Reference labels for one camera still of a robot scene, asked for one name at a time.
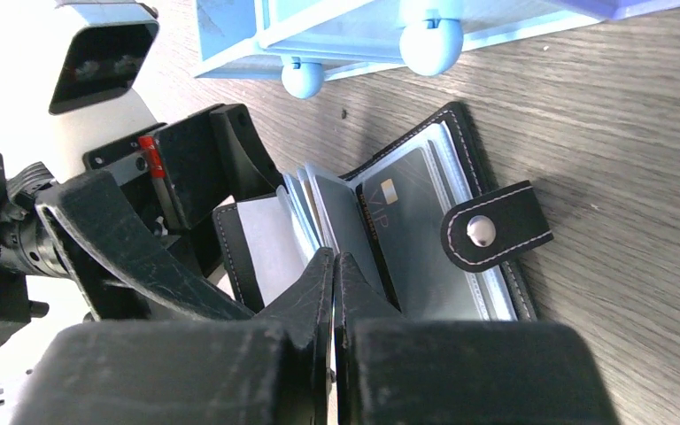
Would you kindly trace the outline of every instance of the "black leather wallet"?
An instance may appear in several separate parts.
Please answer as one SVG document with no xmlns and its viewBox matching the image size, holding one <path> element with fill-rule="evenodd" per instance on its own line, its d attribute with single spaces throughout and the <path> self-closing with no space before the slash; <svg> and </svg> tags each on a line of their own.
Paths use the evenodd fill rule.
<svg viewBox="0 0 680 425">
<path fill-rule="evenodd" d="M 305 265 L 329 246 L 353 254 L 372 288 L 411 319 L 537 318 L 517 256 L 552 232 L 529 182 L 497 188 L 465 105 L 447 104 L 348 174 L 315 168 L 303 179 L 285 174 L 288 190 L 264 204 L 214 210 L 238 301 L 263 309 L 275 294 L 260 275 L 295 275 L 302 253 Z M 287 213 L 265 230 L 277 205 Z"/>
</svg>

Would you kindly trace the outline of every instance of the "card holder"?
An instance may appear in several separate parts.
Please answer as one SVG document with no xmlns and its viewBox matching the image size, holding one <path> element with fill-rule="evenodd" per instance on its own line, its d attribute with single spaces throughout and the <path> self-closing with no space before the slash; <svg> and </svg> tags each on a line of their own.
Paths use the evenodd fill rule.
<svg viewBox="0 0 680 425">
<path fill-rule="evenodd" d="M 417 320 L 537 318 L 517 256 L 549 242 L 553 235 L 529 182 L 497 189 L 491 176 L 466 106 L 450 103 L 364 165 L 332 178 L 355 196 L 358 217 L 354 220 L 363 227 L 371 248 L 370 254 L 362 250 L 359 263 L 375 265 L 382 282 L 376 290 L 406 316 Z M 295 186 L 298 180 L 285 178 L 287 186 Z M 313 190 L 323 189 L 314 185 Z M 323 195 L 315 194 L 319 200 Z M 331 207 L 335 215 L 337 208 L 335 202 Z M 228 236 L 238 233 L 239 226 L 231 224 L 233 218 L 223 220 L 232 217 L 235 209 L 216 209 L 213 221 L 224 256 L 239 258 L 225 258 L 234 293 L 239 297 L 241 292 L 239 300 L 258 311 L 265 303 L 253 294 L 264 283 L 256 282 L 254 265 L 244 260 L 250 257 L 248 244 L 229 242 L 243 241 L 243 232 Z M 331 227 L 330 236 L 336 236 L 325 245 L 339 245 L 337 240 L 356 233 L 329 215 L 316 221 L 323 228 L 320 233 Z M 332 229 L 343 230 L 335 235 Z M 274 249 L 288 244 L 275 240 Z M 364 274 L 373 274 L 370 268 Z M 367 280 L 374 282 L 375 277 Z M 250 294 L 246 297 L 244 285 Z"/>
</svg>

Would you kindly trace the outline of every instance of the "white robot body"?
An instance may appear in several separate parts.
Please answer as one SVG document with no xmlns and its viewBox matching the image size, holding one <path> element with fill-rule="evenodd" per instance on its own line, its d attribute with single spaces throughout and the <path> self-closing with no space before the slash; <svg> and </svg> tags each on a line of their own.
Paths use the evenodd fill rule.
<svg viewBox="0 0 680 425">
<path fill-rule="evenodd" d="M 85 152 L 157 123 L 130 84 L 97 93 L 89 88 L 89 84 L 102 88 L 103 79 L 116 78 L 109 73 L 123 71 L 113 67 L 114 63 L 123 66 L 125 59 L 132 67 L 129 69 L 137 66 L 138 72 L 149 45 L 143 54 L 132 45 L 138 54 L 123 55 L 123 48 L 110 53 L 118 53 L 118 58 L 102 57 L 102 53 L 101 58 L 94 58 L 95 50 L 87 46 L 91 44 L 88 38 L 94 36 L 91 31 L 107 34 L 115 31 L 114 27 L 118 31 L 132 27 L 137 32 L 147 31 L 151 44 L 158 22 L 141 4 L 128 0 L 6 0 L 0 2 L 0 22 L 0 53 L 8 52 L 0 55 L 0 110 L 12 112 L 2 120 L 0 151 L 19 153 L 7 156 L 7 177 L 42 161 L 57 181 L 65 182 L 85 171 L 81 160 Z M 101 66 L 105 74 L 91 81 L 93 69 Z M 86 78 L 85 87 L 82 78 Z"/>
</svg>

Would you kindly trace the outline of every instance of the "screw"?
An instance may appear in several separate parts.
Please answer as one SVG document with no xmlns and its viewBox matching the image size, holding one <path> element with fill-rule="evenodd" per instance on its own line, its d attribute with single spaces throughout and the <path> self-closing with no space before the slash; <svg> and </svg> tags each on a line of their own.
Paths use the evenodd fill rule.
<svg viewBox="0 0 680 425">
<path fill-rule="evenodd" d="M 147 168 L 147 161 L 145 161 L 142 157 L 137 158 L 135 164 L 136 169 L 139 171 L 144 171 Z"/>
</svg>

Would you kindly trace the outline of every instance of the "silver snap button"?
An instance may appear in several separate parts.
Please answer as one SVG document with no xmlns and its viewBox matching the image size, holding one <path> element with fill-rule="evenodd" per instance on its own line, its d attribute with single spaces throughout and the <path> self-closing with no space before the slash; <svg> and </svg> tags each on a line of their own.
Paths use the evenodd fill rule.
<svg viewBox="0 0 680 425">
<path fill-rule="evenodd" d="M 476 215 L 467 223 L 467 235 L 475 246 L 485 248 L 497 238 L 497 228 L 490 218 L 484 215 Z"/>
</svg>

